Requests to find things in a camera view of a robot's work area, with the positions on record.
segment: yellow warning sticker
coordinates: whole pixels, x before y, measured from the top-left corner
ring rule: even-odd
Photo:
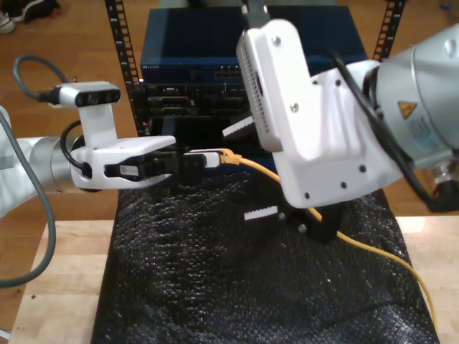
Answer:
[[[416,102],[398,102],[398,104],[400,112],[405,119],[407,119],[417,107]]]

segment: black bubble wrap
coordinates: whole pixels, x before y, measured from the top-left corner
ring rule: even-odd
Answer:
[[[275,216],[265,176],[121,191],[92,344],[439,343],[414,277]],[[340,230],[408,260],[382,191],[348,202]]]

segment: gray cable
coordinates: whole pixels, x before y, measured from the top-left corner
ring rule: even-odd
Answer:
[[[59,68],[52,62],[48,61],[47,59],[44,59],[43,57],[37,56],[37,55],[21,55],[17,57],[14,60],[13,64],[13,77],[16,83],[19,86],[19,89],[27,96],[30,97],[31,99],[35,99],[37,101],[42,101],[41,99],[41,94],[35,91],[31,91],[22,81],[21,75],[19,74],[19,69],[21,67],[21,64],[26,61],[35,61],[38,63],[41,63],[42,65],[47,66],[50,68],[60,79],[62,83],[69,82],[69,80],[65,77],[64,73],[61,72]]]
[[[3,129],[5,130],[6,136],[13,147],[14,152],[17,155],[19,162],[22,164],[22,167],[26,171],[30,181],[37,190],[37,194],[42,200],[44,210],[46,211],[46,220],[48,223],[48,245],[46,248],[46,252],[44,253],[43,259],[38,264],[38,266],[33,269],[31,272],[11,279],[0,279],[0,288],[10,288],[10,287],[17,287],[18,285],[23,285],[24,283],[28,283],[33,279],[37,278],[41,275],[43,271],[48,267],[49,263],[51,262],[52,256],[55,252],[56,247],[56,223],[55,223],[55,214],[52,211],[51,202],[49,201],[46,192],[43,189],[43,186],[39,182],[37,176],[35,175],[32,167],[30,167],[29,162],[27,161],[26,157],[22,153],[22,149],[19,146],[17,139],[14,137],[13,131],[8,124],[4,114],[0,110],[0,123]]]

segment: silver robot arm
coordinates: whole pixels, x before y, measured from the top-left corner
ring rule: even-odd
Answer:
[[[284,195],[309,208],[355,199],[405,176],[432,211],[459,209],[459,26],[383,63],[311,77],[296,28],[275,19],[237,45],[253,121]],[[434,194],[415,168],[437,172]]]

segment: wooden floor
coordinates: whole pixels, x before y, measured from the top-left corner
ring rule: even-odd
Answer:
[[[125,0],[133,47],[140,61],[148,9],[157,1]],[[18,91],[11,74],[14,58],[20,54],[39,54],[55,62],[68,77],[79,81],[107,80],[124,91],[118,58],[102,0],[61,0],[62,11],[52,18],[20,24],[13,34],[1,35],[0,104],[10,114],[18,137],[60,135],[68,123],[77,119],[72,110],[53,110],[29,100]],[[361,39],[372,56],[382,22],[385,2],[382,0],[340,0],[348,5]],[[403,14],[393,52],[399,52],[446,28],[456,19],[448,18],[437,7],[436,0],[410,0]],[[31,88],[47,89],[58,80],[35,64],[24,65],[24,79]],[[131,109],[123,95],[115,107],[119,136],[136,135]],[[420,178],[432,185],[427,173]],[[396,215],[428,214],[426,208],[400,181],[386,189]],[[61,194],[51,196],[59,220],[113,219],[117,193]],[[44,213],[37,199],[32,199],[0,219],[0,278],[29,271],[44,226]],[[0,329],[11,330],[24,292],[23,287],[0,291]]]

